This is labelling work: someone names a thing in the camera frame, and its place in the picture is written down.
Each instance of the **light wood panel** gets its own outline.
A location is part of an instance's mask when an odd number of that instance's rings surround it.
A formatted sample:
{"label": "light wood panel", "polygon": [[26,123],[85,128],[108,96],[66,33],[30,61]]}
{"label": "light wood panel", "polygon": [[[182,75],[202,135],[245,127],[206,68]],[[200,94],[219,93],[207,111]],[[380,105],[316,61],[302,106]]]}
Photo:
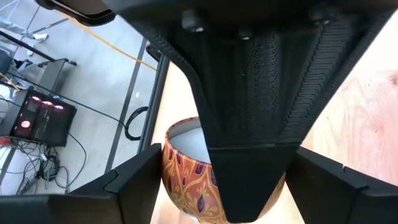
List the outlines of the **light wood panel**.
{"label": "light wood panel", "polygon": [[[394,15],[323,110],[302,146],[398,185],[398,15]],[[170,64],[152,143],[164,142],[175,122],[197,116],[184,74]],[[288,190],[255,224],[302,224]],[[171,202],[163,187],[151,224],[197,224]]]}

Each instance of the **gray floor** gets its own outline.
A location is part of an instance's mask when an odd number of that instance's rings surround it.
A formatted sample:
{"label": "gray floor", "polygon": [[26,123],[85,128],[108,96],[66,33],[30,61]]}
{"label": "gray floor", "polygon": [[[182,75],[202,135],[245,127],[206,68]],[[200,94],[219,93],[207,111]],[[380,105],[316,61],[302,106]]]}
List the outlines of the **gray floor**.
{"label": "gray floor", "polygon": [[[12,1],[2,0],[0,9],[7,2]],[[59,12],[38,8],[38,5],[31,0],[19,0],[14,10],[3,9],[0,11],[0,16],[9,16],[12,22],[18,23],[23,27],[29,26],[29,30],[37,30],[63,19]],[[116,47],[137,57],[142,43],[142,36],[120,17],[104,26],[92,27],[91,30]],[[35,48],[53,58],[66,57],[78,63],[77,67],[66,65],[67,80],[61,94],[119,119],[136,62],[105,45],[70,21],[51,27],[45,32],[50,35],[49,39],[41,44],[35,44]],[[23,39],[23,41],[34,43],[29,39]],[[26,49],[18,48],[15,58],[20,60],[27,58]],[[33,62],[44,61],[38,55],[29,57],[29,59]],[[143,60],[154,67],[157,66],[157,62],[146,53],[143,56]],[[148,105],[154,78],[155,71],[145,65],[141,65],[128,107],[127,117],[136,108]],[[83,172],[73,183],[72,189],[104,174],[116,127],[118,126],[118,122],[110,118],[78,105],[76,107],[78,112],[70,132],[85,147],[87,162]],[[139,136],[141,134],[145,115],[143,113],[131,124],[130,132],[133,135]],[[138,144],[138,142],[126,139],[122,133],[118,142],[113,167],[135,156]],[[83,163],[83,151],[72,138],[68,139],[68,144],[65,148],[60,148],[58,151],[61,164],[69,169],[70,178],[74,178]],[[61,172],[60,176],[66,177],[64,171]],[[38,193],[49,192],[63,193],[63,189],[58,188],[53,182],[49,184],[47,189],[44,187],[43,182],[39,183]]]}

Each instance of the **ceramic bowl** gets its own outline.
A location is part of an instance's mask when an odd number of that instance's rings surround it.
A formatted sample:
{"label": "ceramic bowl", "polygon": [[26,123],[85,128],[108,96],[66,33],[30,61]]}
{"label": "ceramic bowl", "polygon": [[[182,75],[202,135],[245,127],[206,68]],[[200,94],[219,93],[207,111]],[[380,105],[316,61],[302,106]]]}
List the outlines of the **ceramic bowl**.
{"label": "ceramic bowl", "polygon": [[[228,223],[197,117],[179,121],[167,131],[162,153],[162,180],[169,197],[181,211],[200,223]],[[285,175],[259,217],[276,203],[284,181]]]}

